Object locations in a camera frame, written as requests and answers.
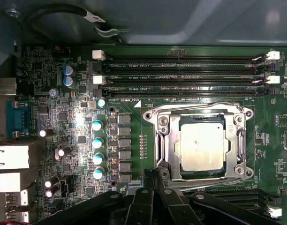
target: black cable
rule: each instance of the black cable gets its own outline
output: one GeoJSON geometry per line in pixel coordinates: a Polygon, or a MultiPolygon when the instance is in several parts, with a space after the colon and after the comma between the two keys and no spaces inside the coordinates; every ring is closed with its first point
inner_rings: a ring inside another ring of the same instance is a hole
{"type": "MultiPolygon", "coordinates": [[[[33,10],[32,12],[30,12],[28,15],[25,16],[23,23],[31,34],[35,35],[36,37],[40,39],[45,40],[48,43],[53,43],[48,36],[39,32],[33,27],[34,21],[36,21],[37,19],[39,19],[40,17],[44,15],[53,14],[53,13],[71,13],[71,14],[82,16],[82,17],[85,17],[87,15],[87,11],[78,6],[69,5],[69,4],[49,4],[49,5],[39,7],[33,10]]],[[[110,25],[106,22],[99,23],[99,26],[101,30],[111,29],[110,25]]],[[[114,41],[116,45],[125,44],[125,42],[118,35],[111,37],[111,39],[114,41]]]]}

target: cpu socket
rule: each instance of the cpu socket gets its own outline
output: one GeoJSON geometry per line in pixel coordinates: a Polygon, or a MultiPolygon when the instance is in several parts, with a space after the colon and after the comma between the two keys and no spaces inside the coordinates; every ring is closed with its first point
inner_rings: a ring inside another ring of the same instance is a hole
{"type": "Polygon", "coordinates": [[[246,121],[253,115],[229,102],[146,111],[143,118],[154,127],[155,164],[167,185],[202,188],[252,177],[254,171],[246,166],[246,121]]]}

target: teal-topped capacitor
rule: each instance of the teal-topped capacitor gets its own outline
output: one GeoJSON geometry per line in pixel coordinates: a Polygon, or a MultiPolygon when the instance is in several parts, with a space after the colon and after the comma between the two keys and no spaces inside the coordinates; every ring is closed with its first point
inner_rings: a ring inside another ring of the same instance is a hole
{"type": "Polygon", "coordinates": [[[74,78],[70,77],[70,76],[66,76],[63,79],[63,84],[65,86],[67,86],[68,88],[73,88],[76,86],[76,81],[74,80],[74,78]]]}
{"type": "Polygon", "coordinates": [[[64,66],[62,68],[62,72],[65,76],[71,76],[71,77],[75,76],[76,74],[76,71],[71,66],[64,66]]]}

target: white cable label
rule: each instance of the white cable label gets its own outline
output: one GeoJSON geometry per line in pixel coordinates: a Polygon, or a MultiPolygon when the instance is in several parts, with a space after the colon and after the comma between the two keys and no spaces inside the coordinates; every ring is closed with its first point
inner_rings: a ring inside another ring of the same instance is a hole
{"type": "Polygon", "coordinates": [[[105,23],[106,22],[101,17],[94,15],[89,11],[86,11],[86,12],[87,12],[86,16],[83,17],[85,20],[88,20],[89,22],[92,22],[92,23],[94,23],[94,22],[105,23]]]}

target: blue serial port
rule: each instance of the blue serial port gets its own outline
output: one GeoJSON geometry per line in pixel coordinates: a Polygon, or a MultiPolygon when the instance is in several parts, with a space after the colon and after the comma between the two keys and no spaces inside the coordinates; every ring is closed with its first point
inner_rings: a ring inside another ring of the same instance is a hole
{"type": "Polygon", "coordinates": [[[30,136],[30,104],[28,101],[6,101],[7,138],[30,136]]]}

